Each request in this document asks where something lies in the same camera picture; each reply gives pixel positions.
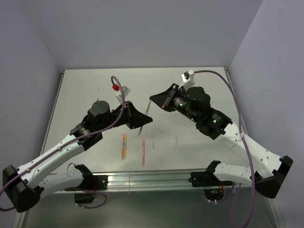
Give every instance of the red marker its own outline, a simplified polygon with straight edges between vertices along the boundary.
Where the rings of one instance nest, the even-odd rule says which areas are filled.
[[[144,140],[142,141],[142,166],[144,166],[144,156],[145,156],[145,144],[144,144]]]

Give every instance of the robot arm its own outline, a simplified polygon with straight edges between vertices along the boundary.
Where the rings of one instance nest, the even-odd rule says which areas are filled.
[[[181,86],[172,84],[165,92],[151,96],[150,100],[167,112],[180,112],[193,121],[201,133],[247,159],[246,149],[241,139],[243,137],[253,160],[256,190],[268,198],[275,198],[293,160],[288,156],[281,158],[271,153],[246,134],[240,135],[237,125],[229,117],[210,106],[210,96],[204,89],[192,87],[193,76],[193,71],[184,72]],[[209,183],[234,181],[251,184],[251,172],[249,167],[213,161],[203,174],[203,181],[197,178],[190,179],[192,185],[200,181]]]
[[[90,135],[90,133],[112,125],[119,116],[121,108],[122,105],[110,111],[110,106],[106,101],[95,102],[82,122],[53,148],[18,168],[13,166],[5,168],[3,170],[3,185],[6,185],[18,174],[27,172],[5,189],[17,212],[30,209],[40,198],[56,191],[71,187],[87,190],[92,187],[93,175],[85,165],[77,165],[64,173],[54,175],[50,175],[50,173],[64,162],[99,142],[103,138],[102,133],[94,135]],[[130,129],[135,129],[150,122],[152,122],[152,118],[138,112],[132,102],[127,101],[121,118],[113,127],[125,124]],[[74,141],[67,146],[63,146],[71,140]],[[43,162],[30,169],[33,164],[40,160],[43,160]]]

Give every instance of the wall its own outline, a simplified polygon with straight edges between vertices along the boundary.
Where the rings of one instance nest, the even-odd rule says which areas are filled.
[[[262,0],[20,0],[64,69],[229,66]]]
[[[3,170],[39,155],[59,82],[57,64],[17,0],[0,1],[0,75]],[[0,205],[11,207],[6,194]],[[0,212],[0,227],[11,227],[14,216]]]
[[[294,160],[278,200],[287,227],[303,227],[304,2],[265,0],[230,68],[249,134]]]

